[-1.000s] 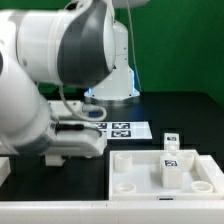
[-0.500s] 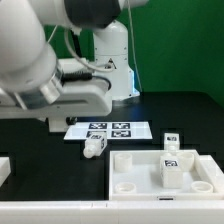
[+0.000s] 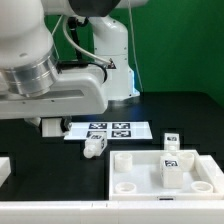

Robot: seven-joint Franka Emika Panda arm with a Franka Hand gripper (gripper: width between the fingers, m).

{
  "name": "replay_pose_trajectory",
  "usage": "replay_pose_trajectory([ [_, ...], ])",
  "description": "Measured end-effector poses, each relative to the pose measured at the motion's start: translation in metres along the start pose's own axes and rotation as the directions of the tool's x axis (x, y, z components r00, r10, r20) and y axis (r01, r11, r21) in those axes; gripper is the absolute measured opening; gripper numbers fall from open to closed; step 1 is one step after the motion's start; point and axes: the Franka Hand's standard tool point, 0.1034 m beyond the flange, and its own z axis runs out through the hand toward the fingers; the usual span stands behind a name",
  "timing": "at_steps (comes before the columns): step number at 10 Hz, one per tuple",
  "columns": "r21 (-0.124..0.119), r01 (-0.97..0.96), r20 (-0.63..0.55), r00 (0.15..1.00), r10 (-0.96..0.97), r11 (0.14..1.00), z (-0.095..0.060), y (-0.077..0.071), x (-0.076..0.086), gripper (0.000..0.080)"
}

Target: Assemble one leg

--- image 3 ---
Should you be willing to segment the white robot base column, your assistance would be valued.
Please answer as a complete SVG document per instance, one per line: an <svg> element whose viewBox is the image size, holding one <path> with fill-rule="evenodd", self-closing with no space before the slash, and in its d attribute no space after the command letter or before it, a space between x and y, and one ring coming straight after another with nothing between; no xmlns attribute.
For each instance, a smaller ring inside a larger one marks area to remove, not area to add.
<svg viewBox="0 0 224 224"><path fill-rule="evenodd" d="M128 30L119 21L106 17L91 17L94 54L105 60L111 59L114 68L108 69L105 91L109 100L125 100L137 97L134 71L128 63Z"/></svg>

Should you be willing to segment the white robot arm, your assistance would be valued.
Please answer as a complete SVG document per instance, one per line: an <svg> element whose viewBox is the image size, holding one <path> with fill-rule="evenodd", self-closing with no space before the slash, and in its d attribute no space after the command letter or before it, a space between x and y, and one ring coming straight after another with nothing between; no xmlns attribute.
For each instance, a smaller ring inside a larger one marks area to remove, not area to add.
<svg viewBox="0 0 224 224"><path fill-rule="evenodd" d="M24 119L44 137L59 137L70 130L72 116L102 114L110 101L139 96L127 29L109 13L147 2L0 0L0 119ZM63 16L63 29L78 19L91 24L94 51L79 50L90 62L59 59L47 15Z"/></svg>

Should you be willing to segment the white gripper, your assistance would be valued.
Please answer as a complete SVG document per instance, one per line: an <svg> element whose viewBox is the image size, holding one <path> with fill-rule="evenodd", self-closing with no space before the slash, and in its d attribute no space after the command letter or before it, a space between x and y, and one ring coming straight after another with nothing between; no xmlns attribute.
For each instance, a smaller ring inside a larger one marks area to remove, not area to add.
<svg viewBox="0 0 224 224"><path fill-rule="evenodd" d="M105 81L105 72L90 65L63 70L51 90L38 97L1 92L0 119L25 118L26 123L39 127L41 118L63 117L60 127L63 133L68 132L71 116L102 114L107 109Z"/></svg>

